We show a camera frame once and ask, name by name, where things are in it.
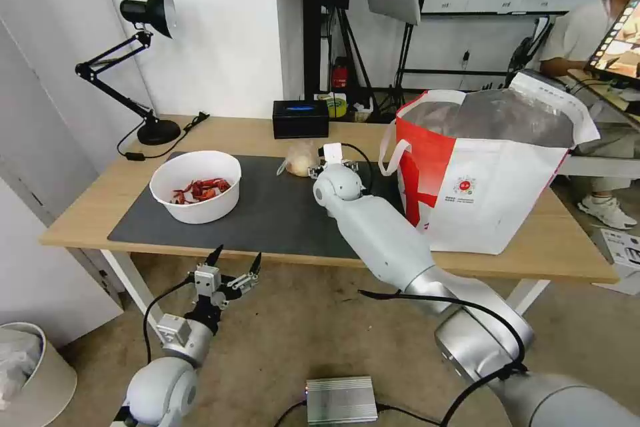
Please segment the lamp base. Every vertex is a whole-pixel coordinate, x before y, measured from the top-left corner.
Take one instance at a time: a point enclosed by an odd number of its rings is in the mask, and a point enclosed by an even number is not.
[[[151,118],[138,129],[138,140],[143,145],[162,145],[176,140],[181,131],[174,121]]]

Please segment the red and white bag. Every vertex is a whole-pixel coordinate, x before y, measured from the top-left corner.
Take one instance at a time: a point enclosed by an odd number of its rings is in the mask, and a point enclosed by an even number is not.
[[[519,73],[506,90],[431,90],[408,103],[378,165],[383,175],[398,170],[405,216],[432,250],[499,254],[567,150],[597,138],[583,103]]]

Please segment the black desk lamp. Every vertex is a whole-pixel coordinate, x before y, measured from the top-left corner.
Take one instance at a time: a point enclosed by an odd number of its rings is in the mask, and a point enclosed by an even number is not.
[[[109,87],[98,78],[104,70],[108,70],[114,65],[134,56],[136,53],[148,49],[151,45],[150,31],[145,28],[148,23],[164,36],[171,38],[171,30],[175,27],[175,7],[173,0],[122,0],[120,3],[120,13],[132,22],[139,31],[134,36],[116,45],[114,48],[101,53],[95,58],[75,66],[75,72],[84,80],[98,87],[110,97],[122,103],[128,109],[134,111],[144,119],[144,125],[138,130],[138,140],[145,145],[161,145],[169,143],[180,136],[180,127],[171,120],[160,120],[153,114],[149,107],[125,97],[120,92]],[[105,58],[106,56],[120,50],[122,47],[138,40],[141,46],[121,57]]]

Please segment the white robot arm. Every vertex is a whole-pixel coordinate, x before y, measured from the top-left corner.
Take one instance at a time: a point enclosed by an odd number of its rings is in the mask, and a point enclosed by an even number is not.
[[[215,267],[221,252],[222,246],[183,282],[195,284],[195,307],[184,318],[171,314],[161,318],[157,329],[166,356],[155,359],[136,372],[111,427],[135,427],[138,424],[179,427],[182,417],[193,408],[197,391],[196,371],[207,357],[222,311],[230,301],[239,299],[258,282],[261,254],[255,258],[248,274],[234,278],[222,275]]]
[[[360,177],[343,165],[339,144],[326,145],[326,151],[332,155],[317,175],[313,195],[376,277],[406,294],[457,298],[484,306],[511,324],[525,347],[531,343],[531,327],[489,286],[438,268],[424,237],[389,202],[362,195]],[[454,310],[448,302],[418,303],[435,315]],[[443,317],[436,342],[467,381],[476,382],[517,358],[514,335],[494,317],[466,306]],[[638,417],[610,397],[570,378],[522,372],[488,385],[514,427],[640,426]]]

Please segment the fire extinguisher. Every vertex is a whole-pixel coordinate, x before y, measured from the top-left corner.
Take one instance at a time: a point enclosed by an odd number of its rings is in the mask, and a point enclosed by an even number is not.
[[[347,59],[345,57],[338,57],[333,64],[333,71],[331,72],[331,86],[334,89],[343,89],[347,87],[347,80],[349,79],[349,70],[347,69]]]

